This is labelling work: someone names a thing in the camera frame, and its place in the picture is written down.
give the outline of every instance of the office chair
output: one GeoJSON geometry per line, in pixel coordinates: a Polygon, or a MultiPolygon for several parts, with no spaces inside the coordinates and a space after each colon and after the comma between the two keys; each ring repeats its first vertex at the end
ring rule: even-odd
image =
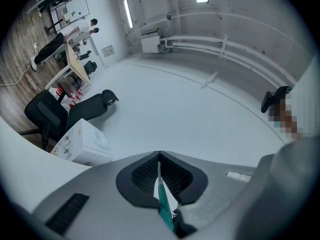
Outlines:
{"type": "MultiPolygon", "coordinates": [[[[86,72],[86,74],[88,75],[89,79],[90,79],[90,74],[92,72],[96,71],[97,68],[97,64],[95,62],[91,62],[91,60],[89,60],[84,66],[84,70],[86,72]]],[[[81,86],[82,84],[82,80],[81,78],[79,78],[76,74],[71,74],[70,77],[73,78],[74,82],[72,83],[72,85],[77,84],[78,88],[81,86]]]]}
{"type": "Polygon", "coordinates": [[[71,107],[69,114],[60,104],[64,96],[70,96],[65,87],[62,87],[59,100],[44,90],[36,95],[25,107],[26,117],[38,128],[19,132],[20,135],[41,134],[42,149],[46,150],[48,139],[58,142],[65,133],[81,118],[90,120],[103,115],[108,106],[119,101],[111,90],[104,90],[87,100],[71,107]]]}

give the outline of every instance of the whiteboard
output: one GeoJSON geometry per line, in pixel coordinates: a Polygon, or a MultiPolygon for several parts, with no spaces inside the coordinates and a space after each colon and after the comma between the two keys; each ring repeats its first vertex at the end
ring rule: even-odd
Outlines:
{"type": "Polygon", "coordinates": [[[71,0],[65,4],[68,13],[73,14],[70,22],[74,22],[86,15],[89,15],[87,0],[71,0]]]}

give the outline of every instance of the person's hair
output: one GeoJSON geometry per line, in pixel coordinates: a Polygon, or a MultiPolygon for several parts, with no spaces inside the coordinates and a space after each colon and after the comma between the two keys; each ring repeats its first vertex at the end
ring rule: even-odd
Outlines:
{"type": "Polygon", "coordinates": [[[96,18],[93,18],[92,20],[90,20],[94,25],[98,24],[98,20],[96,18]]]}

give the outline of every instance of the white cable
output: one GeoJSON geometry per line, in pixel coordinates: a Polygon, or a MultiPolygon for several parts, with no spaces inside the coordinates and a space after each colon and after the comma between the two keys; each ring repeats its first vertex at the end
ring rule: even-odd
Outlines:
{"type": "MultiPolygon", "coordinates": [[[[37,51],[36,51],[37,47],[38,47],[38,49],[39,49],[39,46],[38,46],[37,44],[35,44],[35,45],[34,45],[34,55],[35,55],[35,56],[37,55],[37,51]]],[[[29,64],[29,66],[26,68],[25,71],[23,71],[23,72],[21,73],[21,76],[20,76],[20,79],[18,80],[18,82],[11,83],[11,84],[0,84],[0,86],[15,86],[17,83],[19,83],[20,80],[21,80],[21,78],[22,78],[22,76],[23,76],[23,74],[30,68],[30,65],[31,65],[30,61],[27,61],[27,63],[29,64]]]]}

